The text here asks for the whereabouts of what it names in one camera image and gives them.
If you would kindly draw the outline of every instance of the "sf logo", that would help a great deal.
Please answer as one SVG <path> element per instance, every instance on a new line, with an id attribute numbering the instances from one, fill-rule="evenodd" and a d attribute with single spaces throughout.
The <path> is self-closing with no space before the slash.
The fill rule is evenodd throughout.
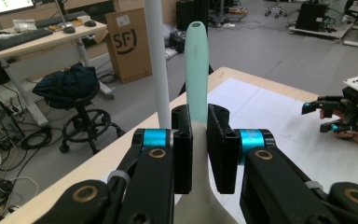
<path id="1" fill-rule="evenodd" d="M 115 34 L 113 39 L 116 43 L 117 54 L 130 53 L 136 47 L 136 33 L 133 29 L 122 34 Z"/>

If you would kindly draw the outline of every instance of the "screw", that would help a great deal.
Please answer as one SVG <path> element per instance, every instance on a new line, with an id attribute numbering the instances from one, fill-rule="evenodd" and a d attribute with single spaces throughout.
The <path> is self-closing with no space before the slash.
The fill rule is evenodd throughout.
<path id="1" fill-rule="evenodd" d="M 235 137 L 236 134 L 234 132 L 229 132 L 229 133 L 226 133 L 226 136 L 227 137 Z"/>
<path id="2" fill-rule="evenodd" d="M 135 213 L 130 218 L 129 224 L 151 224 L 152 220 L 146 213 Z"/>

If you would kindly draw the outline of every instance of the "computer monitor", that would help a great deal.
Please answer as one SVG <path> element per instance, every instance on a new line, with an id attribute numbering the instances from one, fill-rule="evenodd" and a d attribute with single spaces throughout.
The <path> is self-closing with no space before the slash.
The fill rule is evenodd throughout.
<path id="1" fill-rule="evenodd" d="M 34 7 L 33 0 L 0 0 L 0 15 Z"/>

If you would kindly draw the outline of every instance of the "keyboard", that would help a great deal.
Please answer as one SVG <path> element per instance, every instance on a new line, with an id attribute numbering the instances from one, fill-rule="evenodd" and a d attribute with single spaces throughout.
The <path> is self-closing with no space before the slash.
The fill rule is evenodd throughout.
<path id="1" fill-rule="evenodd" d="M 6 39 L 0 40 L 0 51 L 4 49 L 10 49 L 12 47 L 42 38 L 47 35 L 52 35 L 53 32 L 48 29 L 37 29 L 28 31 L 26 33 L 15 35 Z"/>
<path id="2" fill-rule="evenodd" d="M 80 16 L 88 16 L 88 14 L 85 11 L 78 11 L 78 12 L 66 14 L 63 17 L 65 18 L 65 21 L 75 21 L 77 17 Z M 36 26 L 36 28 L 45 28 L 45 27 L 49 27 L 50 25 L 57 25 L 60 23 L 62 23 L 61 16 L 53 17 L 41 21 L 35 21 L 34 25 Z"/>

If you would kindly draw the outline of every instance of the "stool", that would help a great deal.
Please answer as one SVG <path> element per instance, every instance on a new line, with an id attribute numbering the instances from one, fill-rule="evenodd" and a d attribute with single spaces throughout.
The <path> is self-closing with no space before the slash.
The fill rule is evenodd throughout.
<path id="1" fill-rule="evenodd" d="M 278 19 L 280 15 L 283 14 L 284 17 L 287 17 L 286 8 L 282 5 L 280 5 L 280 0 L 277 0 L 274 5 L 271 5 L 266 8 L 266 13 L 264 14 L 266 17 L 271 14 L 271 11 L 275 11 L 275 18 Z"/>
<path id="2" fill-rule="evenodd" d="M 53 108 L 75 108 L 78 113 L 77 115 L 71 117 L 63 125 L 62 145 L 60 146 L 60 151 L 62 153 L 69 151 L 69 147 L 66 144 L 66 141 L 69 141 L 75 143 L 89 142 L 92 153 L 96 154 L 99 152 L 99 150 L 95 148 L 94 141 L 97 140 L 97 137 L 104 133 L 107 128 L 110 126 L 115 127 L 117 131 L 117 137 L 120 137 L 125 133 L 115 123 L 111 122 L 110 115 L 106 111 L 101 109 L 86 110 L 86 106 L 91 104 L 91 100 L 95 97 L 95 95 L 97 95 L 100 89 L 100 84 L 99 82 L 97 83 L 98 85 L 94 87 L 89 95 L 76 99 L 72 104 L 62 105 L 59 102 L 46 100 L 47 104 Z M 68 133 L 68 127 L 74 127 L 74 130 Z M 79 135 L 84 135 L 84 133 L 87 134 L 87 137 L 79 137 Z"/>

